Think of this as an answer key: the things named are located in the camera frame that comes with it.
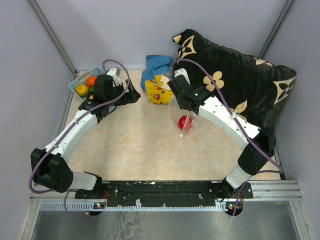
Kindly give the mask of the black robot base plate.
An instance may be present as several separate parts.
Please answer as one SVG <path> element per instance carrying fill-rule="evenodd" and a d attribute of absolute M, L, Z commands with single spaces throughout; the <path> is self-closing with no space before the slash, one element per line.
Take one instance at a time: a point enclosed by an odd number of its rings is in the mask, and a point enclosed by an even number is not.
<path fill-rule="evenodd" d="M 77 200 L 103 200 L 108 207 L 214 207 L 236 199 L 239 189 L 223 181 L 99 181 L 93 190 L 77 190 Z"/>

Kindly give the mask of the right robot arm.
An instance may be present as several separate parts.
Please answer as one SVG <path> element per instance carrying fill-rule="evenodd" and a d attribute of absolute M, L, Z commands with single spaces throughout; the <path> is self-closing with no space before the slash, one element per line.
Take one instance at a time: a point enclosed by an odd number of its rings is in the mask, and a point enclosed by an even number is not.
<path fill-rule="evenodd" d="M 267 164 L 274 155 L 276 138 L 266 127 L 259 128 L 230 114 L 220 100 L 211 96 L 204 87 L 195 89 L 183 75 L 168 82 L 181 110 L 195 113 L 227 133 L 243 150 L 233 170 L 223 180 L 223 192 L 235 198 L 241 192 L 241 185 Z"/>

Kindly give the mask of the left metal corner post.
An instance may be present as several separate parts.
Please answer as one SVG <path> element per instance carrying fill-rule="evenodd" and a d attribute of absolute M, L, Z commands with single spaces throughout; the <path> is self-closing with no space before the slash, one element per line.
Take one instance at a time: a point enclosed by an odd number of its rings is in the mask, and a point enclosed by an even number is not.
<path fill-rule="evenodd" d="M 34 14 L 39 19 L 41 25 L 43 26 L 46 34 L 48 35 L 49 39 L 53 43 L 54 47 L 57 49 L 59 55 L 61 56 L 62 60 L 68 67 L 68 69 L 72 72 L 74 76 L 77 75 L 77 70 L 67 53 L 66 49 L 64 48 L 62 41 L 58 38 L 58 35 L 56 34 L 54 28 L 50 24 L 49 20 L 47 19 L 45 13 L 43 12 L 41 6 L 39 5 L 37 0 L 27 0 L 29 5 L 31 6 L 32 10 L 34 11 Z"/>

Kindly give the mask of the right metal corner post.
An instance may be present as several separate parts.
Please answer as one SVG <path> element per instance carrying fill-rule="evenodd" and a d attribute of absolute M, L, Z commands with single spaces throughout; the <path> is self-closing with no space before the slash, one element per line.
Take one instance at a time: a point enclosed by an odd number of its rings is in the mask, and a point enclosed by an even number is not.
<path fill-rule="evenodd" d="M 285 2 L 285 5 L 284 5 L 280 15 L 278 16 L 278 18 L 277 18 L 277 20 L 276 20 L 271 32 L 269 33 L 269 35 L 268 35 L 268 37 L 267 37 L 267 39 L 266 39 L 266 41 L 265 41 L 260 53 L 258 55 L 258 57 L 260 59 L 263 59 L 266 56 L 266 54 L 268 53 L 269 48 L 271 47 L 274 39 L 277 36 L 277 33 L 281 29 L 281 27 L 282 27 L 287 15 L 289 14 L 292 6 L 294 5 L 294 3 L 295 3 L 295 0 L 287 0 Z"/>

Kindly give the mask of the orange toy fruit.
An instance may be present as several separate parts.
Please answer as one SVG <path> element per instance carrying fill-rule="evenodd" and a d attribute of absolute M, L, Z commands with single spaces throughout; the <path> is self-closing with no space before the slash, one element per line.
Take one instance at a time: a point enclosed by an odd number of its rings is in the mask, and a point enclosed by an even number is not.
<path fill-rule="evenodd" d="M 86 80 L 86 85 L 88 87 L 94 87 L 95 83 L 96 83 L 97 77 L 96 76 L 90 76 L 87 80 Z"/>

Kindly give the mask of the clear dotted zip top bag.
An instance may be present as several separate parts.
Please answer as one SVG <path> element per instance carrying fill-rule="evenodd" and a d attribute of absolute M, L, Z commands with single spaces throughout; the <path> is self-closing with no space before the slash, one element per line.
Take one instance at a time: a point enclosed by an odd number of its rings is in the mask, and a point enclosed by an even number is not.
<path fill-rule="evenodd" d="M 197 116 L 192 111 L 180 109 L 175 96 L 171 97 L 168 110 L 181 138 L 186 137 L 198 127 Z"/>

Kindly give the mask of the aluminium frame rail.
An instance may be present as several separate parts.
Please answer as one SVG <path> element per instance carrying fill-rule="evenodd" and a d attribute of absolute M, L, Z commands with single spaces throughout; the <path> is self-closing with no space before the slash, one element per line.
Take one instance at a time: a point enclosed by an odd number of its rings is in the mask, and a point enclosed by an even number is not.
<path fill-rule="evenodd" d="M 253 202 L 289 202 L 302 200 L 298 183 L 294 180 L 253 180 L 249 181 L 237 194 L 236 199 L 217 200 L 215 206 L 207 207 L 142 207 L 140 202 L 135 206 L 109 207 L 105 200 L 76 199 L 76 192 L 49 192 L 43 195 L 32 195 L 29 207 L 35 211 L 67 211 L 72 214 L 98 215 L 103 212 L 225 212 L 229 215 L 238 203 L 242 210 L 246 203 Z"/>

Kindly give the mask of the metal corner post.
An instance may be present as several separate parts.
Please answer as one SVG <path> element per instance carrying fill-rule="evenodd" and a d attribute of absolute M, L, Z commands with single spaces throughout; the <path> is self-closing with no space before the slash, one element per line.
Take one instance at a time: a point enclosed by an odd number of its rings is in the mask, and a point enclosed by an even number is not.
<path fill-rule="evenodd" d="M 49 20 L 47 19 L 45 13 L 43 12 L 41 6 L 39 5 L 37 0 L 27 0 L 29 5 L 31 6 L 32 10 L 34 11 L 34 14 L 39 19 L 41 25 L 43 26 L 46 34 L 48 35 L 49 39 L 53 43 L 54 47 L 57 49 L 59 55 L 61 56 L 62 60 L 68 67 L 68 69 L 72 72 L 74 76 L 77 75 L 77 70 L 67 53 L 66 49 L 64 48 L 62 41 L 58 38 L 58 35 L 56 34 L 54 28 L 50 24 Z"/>
<path fill-rule="evenodd" d="M 294 5 L 294 3 L 295 3 L 295 0 L 287 0 L 285 2 L 285 5 L 284 5 L 280 15 L 278 16 L 278 18 L 277 18 L 277 20 L 276 20 L 271 32 L 269 33 L 269 35 L 268 35 L 268 37 L 267 37 L 267 39 L 266 39 L 266 41 L 265 41 L 260 53 L 258 55 L 258 57 L 260 59 L 263 59 L 266 56 L 266 54 L 268 53 L 269 48 L 271 47 L 274 39 L 277 36 L 277 33 L 281 29 L 281 27 L 282 27 L 287 15 L 289 14 L 292 6 Z"/>

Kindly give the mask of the black floral pillow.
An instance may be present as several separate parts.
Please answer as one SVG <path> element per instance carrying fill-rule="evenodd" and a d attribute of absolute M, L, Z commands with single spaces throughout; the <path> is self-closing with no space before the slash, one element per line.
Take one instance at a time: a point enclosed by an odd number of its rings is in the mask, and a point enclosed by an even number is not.
<path fill-rule="evenodd" d="M 193 29 L 173 36 L 179 45 L 174 70 L 185 69 L 191 85 L 212 96 L 222 92 L 233 112 L 258 126 L 275 129 L 297 72 L 211 42 Z"/>

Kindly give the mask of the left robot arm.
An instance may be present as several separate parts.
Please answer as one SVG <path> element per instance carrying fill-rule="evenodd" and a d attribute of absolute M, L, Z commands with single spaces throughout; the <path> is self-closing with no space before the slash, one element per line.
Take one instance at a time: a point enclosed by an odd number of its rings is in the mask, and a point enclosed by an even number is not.
<path fill-rule="evenodd" d="M 66 193 L 71 190 L 85 190 L 97 199 L 103 195 L 104 186 L 98 183 L 98 176 L 86 172 L 74 172 L 68 161 L 86 135 L 119 106 L 134 104 L 141 95 L 135 90 L 131 79 L 118 80 L 118 75 L 99 75 L 94 90 L 79 106 L 71 123 L 44 149 L 36 148 L 31 153 L 32 173 L 29 188 L 35 194 L 34 185 L 46 188 L 45 192 Z"/>

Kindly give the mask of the yellow green toy citrus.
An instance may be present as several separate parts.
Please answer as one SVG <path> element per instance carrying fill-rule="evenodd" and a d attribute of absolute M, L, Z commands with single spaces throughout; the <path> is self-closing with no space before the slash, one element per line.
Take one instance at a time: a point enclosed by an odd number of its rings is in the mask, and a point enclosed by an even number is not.
<path fill-rule="evenodd" d="M 75 92 L 80 98 L 87 97 L 89 94 L 89 90 L 90 88 L 85 84 L 80 84 L 75 88 Z"/>

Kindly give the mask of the red toy apple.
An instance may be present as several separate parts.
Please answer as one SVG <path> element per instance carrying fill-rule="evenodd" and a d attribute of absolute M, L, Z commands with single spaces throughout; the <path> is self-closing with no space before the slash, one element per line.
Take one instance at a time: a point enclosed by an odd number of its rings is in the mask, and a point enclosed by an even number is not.
<path fill-rule="evenodd" d="M 190 131 L 193 128 L 193 118 L 187 115 L 182 116 L 178 121 L 178 127 L 181 131 Z"/>

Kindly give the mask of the blue yellow pikachu cloth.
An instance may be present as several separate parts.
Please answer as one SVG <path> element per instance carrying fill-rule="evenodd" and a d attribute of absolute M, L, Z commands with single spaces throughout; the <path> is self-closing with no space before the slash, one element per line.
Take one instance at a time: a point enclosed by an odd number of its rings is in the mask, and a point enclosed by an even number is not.
<path fill-rule="evenodd" d="M 142 72 L 140 87 L 150 103 L 168 105 L 173 96 L 168 82 L 172 79 L 173 58 L 165 55 L 147 55 L 146 69 Z"/>

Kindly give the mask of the blue plastic basket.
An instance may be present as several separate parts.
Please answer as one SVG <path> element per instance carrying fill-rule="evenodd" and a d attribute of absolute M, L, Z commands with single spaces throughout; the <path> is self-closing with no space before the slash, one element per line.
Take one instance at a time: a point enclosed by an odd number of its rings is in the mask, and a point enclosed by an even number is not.
<path fill-rule="evenodd" d="M 76 97 L 78 97 L 82 102 L 86 100 L 85 97 L 81 97 L 78 93 L 76 93 L 76 88 L 79 85 L 86 85 L 87 84 L 87 79 L 89 77 L 97 77 L 99 75 L 104 75 L 105 72 L 102 70 L 101 67 L 94 67 L 91 70 L 88 71 L 82 71 L 80 72 L 77 77 L 69 84 L 70 90 L 74 93 Z"/>

